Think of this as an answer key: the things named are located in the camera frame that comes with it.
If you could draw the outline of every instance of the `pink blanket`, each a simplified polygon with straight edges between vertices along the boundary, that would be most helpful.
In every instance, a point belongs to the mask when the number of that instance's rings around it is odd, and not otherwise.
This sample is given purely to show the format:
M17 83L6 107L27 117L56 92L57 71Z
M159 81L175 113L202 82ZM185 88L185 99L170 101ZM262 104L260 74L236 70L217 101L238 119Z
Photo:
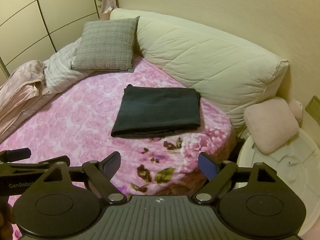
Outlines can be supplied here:
M110 132L128 84L183 87L137 57L134 73L95 74L57 96L3 141L0 150L29 147L31 158L21 161L29 163L67 155L72 166L118 151L121 167L111 182L124 194L194 194L205 180L197 168L199 153L222 161L235 145L228 116L201 99L197 131L156 139L113 138ZM10 204L16 199L10 197Z

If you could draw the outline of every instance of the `crosshair mark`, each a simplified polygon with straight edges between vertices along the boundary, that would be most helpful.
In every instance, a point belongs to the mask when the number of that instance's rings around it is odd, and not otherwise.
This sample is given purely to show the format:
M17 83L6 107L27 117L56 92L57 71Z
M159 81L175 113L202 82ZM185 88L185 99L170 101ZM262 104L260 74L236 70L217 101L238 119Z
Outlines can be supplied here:
M161 198L161 197L159 197L159 198L157 198L156 199L156 201L159 203L159 204L161 204L163 201L165 201L163 198Z

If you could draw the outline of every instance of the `gray checkered cushion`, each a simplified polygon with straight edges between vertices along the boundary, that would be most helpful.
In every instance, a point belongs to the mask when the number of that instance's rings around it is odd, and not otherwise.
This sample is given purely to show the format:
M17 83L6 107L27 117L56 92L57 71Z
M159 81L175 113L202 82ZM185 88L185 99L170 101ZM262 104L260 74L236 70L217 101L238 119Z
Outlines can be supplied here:
M87 22L72 69L77 71L132 69L139 17Z

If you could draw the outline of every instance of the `folded dark cloth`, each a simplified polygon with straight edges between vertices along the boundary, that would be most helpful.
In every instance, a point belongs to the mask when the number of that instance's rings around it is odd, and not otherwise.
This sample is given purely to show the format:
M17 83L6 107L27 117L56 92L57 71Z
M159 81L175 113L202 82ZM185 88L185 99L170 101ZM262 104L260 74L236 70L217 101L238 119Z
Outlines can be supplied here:
M112 137L169 136L200 127L200 94L192 88L145 88L128 85Z

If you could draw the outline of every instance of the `cream wall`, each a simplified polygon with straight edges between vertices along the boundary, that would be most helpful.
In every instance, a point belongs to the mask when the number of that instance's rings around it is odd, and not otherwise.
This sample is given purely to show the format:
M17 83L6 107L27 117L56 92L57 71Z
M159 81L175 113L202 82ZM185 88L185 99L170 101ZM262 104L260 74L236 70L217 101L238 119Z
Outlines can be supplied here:
M289 60L279 90L304 106L320 97L320 0L118 0L125 9L199 22L252 41ZM320 146L320 127L304 112L302 128Z

